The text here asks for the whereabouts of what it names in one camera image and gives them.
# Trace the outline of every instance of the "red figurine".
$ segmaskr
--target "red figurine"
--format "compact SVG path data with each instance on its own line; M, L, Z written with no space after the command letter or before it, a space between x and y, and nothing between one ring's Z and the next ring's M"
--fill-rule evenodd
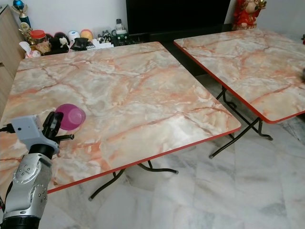
M256 18L265 9L266 3L264 0L237 0L233 30L256 28Z

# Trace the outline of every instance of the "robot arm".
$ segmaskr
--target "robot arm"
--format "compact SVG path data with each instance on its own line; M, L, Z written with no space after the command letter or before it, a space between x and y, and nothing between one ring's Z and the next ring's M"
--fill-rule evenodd
M41 129L38 116L12 120L0 129L16 133L29 150L13 174L7 192L2 229L37 229L47 203L47 188L52 176L52 156L59 151L60 141L74 135L56 136L63 113L51 112Z

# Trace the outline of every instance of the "marble-pattern tabletop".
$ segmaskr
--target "marble-pattern tabletop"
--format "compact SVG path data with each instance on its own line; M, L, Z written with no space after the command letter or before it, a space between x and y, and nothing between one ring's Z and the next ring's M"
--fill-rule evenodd
M305 112L305 46L271 31L243 30L175 40L267 123Z
M53 157L49 192L227 135L241 124L158 42L26 59L0 125L71 103L87 115ZM27 153L0 133L0 194Z

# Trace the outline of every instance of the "wooden cabinet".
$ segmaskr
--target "wooden cabinet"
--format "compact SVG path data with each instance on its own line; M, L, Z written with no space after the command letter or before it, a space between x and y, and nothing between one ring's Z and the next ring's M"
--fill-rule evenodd
M19 42L24 41L18 30L8 5L0 9L0 119L20 61L24 58L24 51Z

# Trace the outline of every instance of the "marble floor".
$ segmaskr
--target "marble floor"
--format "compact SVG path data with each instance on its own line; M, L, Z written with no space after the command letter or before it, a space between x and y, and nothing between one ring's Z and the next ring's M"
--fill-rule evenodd
M221 91L208 75L198 80L214 95ZM111 175L51 193L40 229L303 229L305 118L263 131L274 141L251 130L213 160L208 155L228 137L152 161L178 175L131 167L92 202L88 196Z

